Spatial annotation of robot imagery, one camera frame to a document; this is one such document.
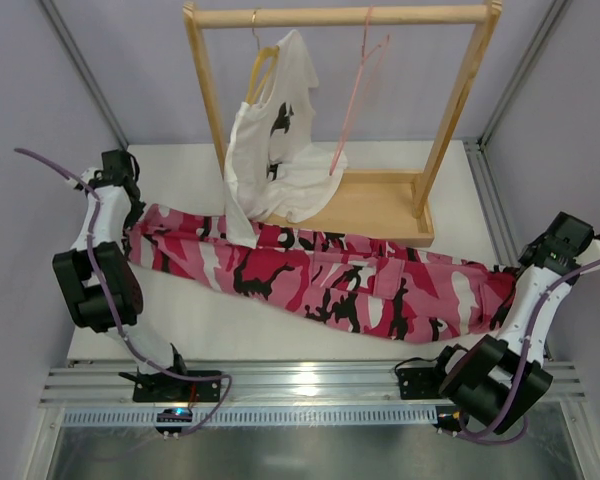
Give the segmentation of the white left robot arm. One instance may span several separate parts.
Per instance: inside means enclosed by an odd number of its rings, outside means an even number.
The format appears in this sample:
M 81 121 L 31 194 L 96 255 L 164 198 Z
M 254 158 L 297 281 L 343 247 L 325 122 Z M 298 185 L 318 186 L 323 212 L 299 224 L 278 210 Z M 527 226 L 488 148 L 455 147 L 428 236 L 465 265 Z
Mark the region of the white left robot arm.
M 140 284 L 127 260 L 128 229 L 144 213 L 139 165 L 125 150 L 101 154 L 102 166 L 67 180 L 85 192 L 86 216 L 69 250 L 52 268 L 76 327 L 105 335 L 136 363 L 124 377 L 153 398 L 173 398 L 186 384 L 187 369 L 176 347 L 139 321 L 144 309 Z

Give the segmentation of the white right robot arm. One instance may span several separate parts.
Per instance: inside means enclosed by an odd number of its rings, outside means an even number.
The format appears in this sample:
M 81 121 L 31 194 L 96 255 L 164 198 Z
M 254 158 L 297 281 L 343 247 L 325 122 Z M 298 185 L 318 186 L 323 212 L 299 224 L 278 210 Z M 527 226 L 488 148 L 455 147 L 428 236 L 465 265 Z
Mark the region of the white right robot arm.
M 592 245 L 593 227 L 565 212 L 523 250 L 515 294 L 498 334 L 486 335 L 455 364 L 453 348 L 438 364 L 446 373 L 439 394 L 461 411 L 459 437 L 488 444 L 549 389 L 542 367 L 554 315 L 581 272 L 578 257 Z

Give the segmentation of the pink camouflage trousers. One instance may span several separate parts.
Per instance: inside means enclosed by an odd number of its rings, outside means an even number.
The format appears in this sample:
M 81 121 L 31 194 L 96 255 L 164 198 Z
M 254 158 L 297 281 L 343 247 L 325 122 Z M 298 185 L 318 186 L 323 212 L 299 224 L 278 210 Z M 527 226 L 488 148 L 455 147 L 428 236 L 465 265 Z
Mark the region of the pink camouflage trousers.
M 253 225 L 152 205 L 126 234 L 131 263 L 255 299 L 328 327 L 429 344 L 499 329 L 519 270 L 360 235 Z

